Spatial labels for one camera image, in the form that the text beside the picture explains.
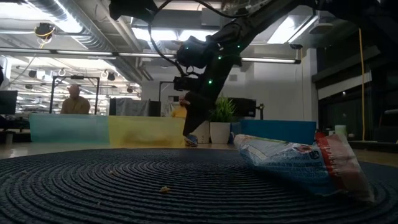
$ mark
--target snack bag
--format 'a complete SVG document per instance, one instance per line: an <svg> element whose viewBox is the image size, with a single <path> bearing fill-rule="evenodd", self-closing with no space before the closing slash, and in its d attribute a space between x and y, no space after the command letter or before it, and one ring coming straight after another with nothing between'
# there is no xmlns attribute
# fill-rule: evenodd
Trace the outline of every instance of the snack bag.
<svg viewBox="0 0 398 224"><path fill-rule="evenodd" d="M374 201L344 136L327 136L309 146L239 134L234 144L254 169L296 182L314 194L348 192L359 200Z"/></svg>

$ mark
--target crumb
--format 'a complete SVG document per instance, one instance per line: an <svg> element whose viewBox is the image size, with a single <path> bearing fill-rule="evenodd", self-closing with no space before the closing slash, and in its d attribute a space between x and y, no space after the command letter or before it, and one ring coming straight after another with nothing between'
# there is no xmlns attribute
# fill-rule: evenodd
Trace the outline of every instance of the crumb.
<svg viewBox="0 0 398 224"><path fill-rule="evenodd" d="M166 194L170 191L170 189L167 186L162 187L159 192L162 194Z"/></svg>

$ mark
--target person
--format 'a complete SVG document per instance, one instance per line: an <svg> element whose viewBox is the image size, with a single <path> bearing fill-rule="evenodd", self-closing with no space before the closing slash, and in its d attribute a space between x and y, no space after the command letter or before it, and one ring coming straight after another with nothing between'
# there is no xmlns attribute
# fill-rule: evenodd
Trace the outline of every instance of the person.
<svg viewBox="0 0 398 224"><path fill-rule="evenodd" d="M172 111L172 117L185 119L187 117L187 109L185 105L189 105L190 103L185 100L184 96L180 96L178 98L178 102L180 103L180 106L176 107Z"/></svg>
<svg viewBox="0 0 398 224"><path fill-rule="evenodd" d="M180 103L180 106L176 107L172 111L172 117L185 119L187 117L187 108L185 106L189 105L190 102L185 100L184 96L180 96L178 98L178 102ZM192 134L185 136L185 145L189 147L197 147L198 138Z"/></svg>
<svg viewBox="0 0 398 224"><path fill-rule="evenodd" d="M70 97L62 103L61 114L88 114L90 103L80 96L79 86L74 84L68 88Z"/></svg>

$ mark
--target yellow partition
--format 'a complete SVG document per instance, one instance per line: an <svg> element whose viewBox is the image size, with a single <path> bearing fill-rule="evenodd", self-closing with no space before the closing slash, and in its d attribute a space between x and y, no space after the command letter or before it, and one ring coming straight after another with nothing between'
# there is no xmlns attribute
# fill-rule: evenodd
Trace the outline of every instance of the yellow partition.
<svg viewBox="0 0 398 224"><path fill-rule="evenodd" d="M110 116L112 147L184 147L184 119Z"/></svg>

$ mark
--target black rug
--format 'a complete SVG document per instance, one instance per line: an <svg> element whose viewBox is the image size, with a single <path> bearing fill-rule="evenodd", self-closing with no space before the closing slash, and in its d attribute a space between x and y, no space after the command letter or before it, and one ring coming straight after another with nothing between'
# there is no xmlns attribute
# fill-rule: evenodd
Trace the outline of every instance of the black rug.
<svg viewBox="0 0 398 224"><path fill-rule="evenodd" d="M104 149L0 160L0 223L398 223L398 169L361 163L376 202L317 197L236 151ZM162 187L170 191L162 194Z"/></svg>

